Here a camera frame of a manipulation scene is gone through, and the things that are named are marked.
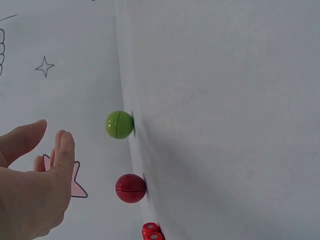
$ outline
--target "red die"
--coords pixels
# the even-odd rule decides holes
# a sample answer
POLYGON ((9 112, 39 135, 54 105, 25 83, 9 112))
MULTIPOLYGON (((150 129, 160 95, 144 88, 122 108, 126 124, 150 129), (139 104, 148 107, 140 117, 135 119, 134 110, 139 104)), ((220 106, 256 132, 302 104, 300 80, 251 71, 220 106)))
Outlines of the red die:
POLYGON ((164 236, 162 236, 159 232, 150 232, 146 235, 144 240, 165 240, 164 236))
POLYGON ((150 233, 160 233, 160 227, 154 222, 147 222, 142 227, 142 237, 145 240, 150 233))

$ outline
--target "red ball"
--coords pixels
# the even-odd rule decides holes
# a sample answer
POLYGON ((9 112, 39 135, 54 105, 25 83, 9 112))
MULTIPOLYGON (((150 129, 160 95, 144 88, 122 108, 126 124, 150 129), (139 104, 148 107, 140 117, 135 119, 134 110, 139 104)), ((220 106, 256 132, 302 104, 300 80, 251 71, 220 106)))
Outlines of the red ball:
POLYGON ((144 198, 147 191, 145 181, 135 175, 126 174, 118 179, 115 184, 115 192, 117 196, 128 204, 134 204, 144 198))

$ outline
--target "white fabric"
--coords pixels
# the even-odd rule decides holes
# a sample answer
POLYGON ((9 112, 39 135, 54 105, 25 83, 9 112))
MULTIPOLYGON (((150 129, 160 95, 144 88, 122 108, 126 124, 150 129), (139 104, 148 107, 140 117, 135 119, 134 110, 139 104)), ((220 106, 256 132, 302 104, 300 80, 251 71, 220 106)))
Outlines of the white fabric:
POLYGON ((117 0, 145 220, 168 240, 320 236, 320 3, 117 0))

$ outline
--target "star outline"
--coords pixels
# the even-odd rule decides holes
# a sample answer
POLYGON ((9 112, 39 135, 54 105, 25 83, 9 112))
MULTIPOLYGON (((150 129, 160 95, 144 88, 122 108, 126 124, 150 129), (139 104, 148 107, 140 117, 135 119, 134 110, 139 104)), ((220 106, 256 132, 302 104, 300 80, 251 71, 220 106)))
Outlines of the star outline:
POLYGON ((44 76, 45 76, 45 78, 47 78, 47 76, 48 76, 48 70, 51 69, 51 68, 53 68, 54 66, 55 66, 54 64, 48 64, 48 63, 47 63, 46 56, 44 56, 44 57, 43 57, 43 60, 42 60, 42 64, 41 64, 40 66, 38 66, 35 70, 37 70, 37 71, 42 71, 43 74, 44 74, 44 76), (48 67, 46 68, 46 70, 44 70, 44 69, 42 68, 44 65, 48 66, 48 67))

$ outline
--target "hand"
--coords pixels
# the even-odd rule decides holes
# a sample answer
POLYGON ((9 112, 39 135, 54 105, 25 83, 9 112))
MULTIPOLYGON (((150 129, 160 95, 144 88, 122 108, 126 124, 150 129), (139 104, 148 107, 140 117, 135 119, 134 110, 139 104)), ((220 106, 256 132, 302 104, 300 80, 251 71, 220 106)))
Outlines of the hand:
POLYGON ((64 219, 75 164, 75 142, 69 132, 56 134, 50 170, 45 170, 42 156, 36 157, 34 171, 8 168, 38 145, 46 128, 47 122, 41 120, 0 136, 0 239, 46 236, 64 219))

